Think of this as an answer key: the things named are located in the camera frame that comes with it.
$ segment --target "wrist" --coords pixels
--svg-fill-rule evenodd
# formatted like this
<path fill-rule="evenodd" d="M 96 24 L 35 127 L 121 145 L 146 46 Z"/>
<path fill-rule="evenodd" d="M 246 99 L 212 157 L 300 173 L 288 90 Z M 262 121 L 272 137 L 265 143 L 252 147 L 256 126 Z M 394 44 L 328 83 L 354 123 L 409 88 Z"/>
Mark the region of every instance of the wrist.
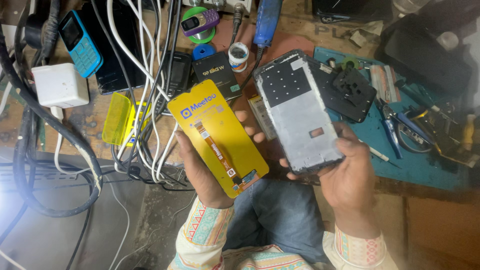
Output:
<path fill-rule="evenodd" d="M 214 209 L 230 208 L 233 206 L 233 201 L 234 201 L 234 199 L 228 196 L 225 196 L 222 198 L 208 199 L 208 198 L 203 198 L 199 195 L 198 199 L 202 202 L 204 206 L 209 208 L 214 208 Z"/>
<path fill-rule="evenodd" d="M 344 233 L 363 239 L 380 236 L 373 209 L 334 209 L 336 226 Z"/>

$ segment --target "cuff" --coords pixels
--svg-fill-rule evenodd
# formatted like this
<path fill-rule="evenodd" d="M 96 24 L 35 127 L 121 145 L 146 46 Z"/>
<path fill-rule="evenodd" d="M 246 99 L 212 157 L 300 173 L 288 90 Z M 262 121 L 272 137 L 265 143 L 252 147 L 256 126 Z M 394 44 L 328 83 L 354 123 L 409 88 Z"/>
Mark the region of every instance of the cuff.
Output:
<path fill-rule="evenodd" d="M 197 197 L 183 226 L 183 234 L 188 241 L 197 245 L 216 245 L 225 242 L 228 224 L 233 214 L 233 206 L 227 209 L 209 208 Z"/>
<path fill-rule="evenodd" d="M 336 225 L 335 250 L 348 264 L 366 269 L 380 265 L 387 254 L 383 234 L 375 239 L 356 238 L 345 234 Z"/>

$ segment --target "blue feature phone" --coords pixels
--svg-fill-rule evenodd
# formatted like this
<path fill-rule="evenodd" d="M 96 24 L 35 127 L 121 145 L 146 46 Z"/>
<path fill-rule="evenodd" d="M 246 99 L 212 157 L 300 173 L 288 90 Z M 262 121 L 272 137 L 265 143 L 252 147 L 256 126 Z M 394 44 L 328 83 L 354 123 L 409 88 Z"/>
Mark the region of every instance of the blue feature phone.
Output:
<path fill-rule="evenodd" d="M 103 64 L 103 57 L 76 11 L 71 10 L 59 24 L 60 37 L 83 78 L 92 76 Z"/>

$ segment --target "patterned sleeve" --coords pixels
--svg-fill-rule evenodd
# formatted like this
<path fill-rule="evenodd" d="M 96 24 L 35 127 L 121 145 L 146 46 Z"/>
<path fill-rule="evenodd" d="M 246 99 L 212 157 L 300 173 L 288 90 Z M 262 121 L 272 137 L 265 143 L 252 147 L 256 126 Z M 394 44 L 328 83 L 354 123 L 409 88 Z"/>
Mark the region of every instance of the patterned sleeve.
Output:
<path fill-rule="evenodd" d="M 168 269 L 221 269 L 222 248 L 227 239 L 227 228 L 233 217 L 233 206 L 213 209 L 195 199 L 188 219 L 177 236 L 177 254 Z"/>
<path fill-rule="evenodd" d="M 349 236 L 335 226 L 335 233 L 324 233 L 324 252 L 336 269 L 398 270 L 388 253 L 384 236 L 362 239 Z"/>

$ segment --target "hand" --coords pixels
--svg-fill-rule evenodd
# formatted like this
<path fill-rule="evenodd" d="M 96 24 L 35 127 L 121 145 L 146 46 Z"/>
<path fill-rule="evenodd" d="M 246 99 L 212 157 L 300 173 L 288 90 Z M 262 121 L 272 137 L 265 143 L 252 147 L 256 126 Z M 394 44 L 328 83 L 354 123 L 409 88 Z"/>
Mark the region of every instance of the hand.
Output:
<path fill-rule="evenodd" d="M 235 111 L 235 115 L 240 122 L 248 118 L 248 113 L 244 110 Z M 249 136 L 253 135 L 253 140 L 257 143 L 265 140 L 265 134 L 263 132 L 255 134 L 255 128 L 253 127 L 245 126 L 245 131 Z M 187 135 L 183 131 L 176 131 L 175 135 L 180 144 L 180 156 L 183 158 L 185 173 L 203 205 L 216 209 L 231 207 L 234 199 L 225 194 L 212 172 L 203 163 Z"/>
<path fill-rule="evenodd" d="M 370 149 L 346 124 L 333 124 L 339 137 L 336 146 L 345 155 L 345 160 L 317 173 L 322 192 L 334 209 L 339 229 L 355 237 L 378 237 L 380 230 L 373 214 L 375 175 Z M 288 167 L 286 159 L 281 159 L 280 164 Z M 291 172 L 287 177 L 292 180 L 299 178 Z"/>

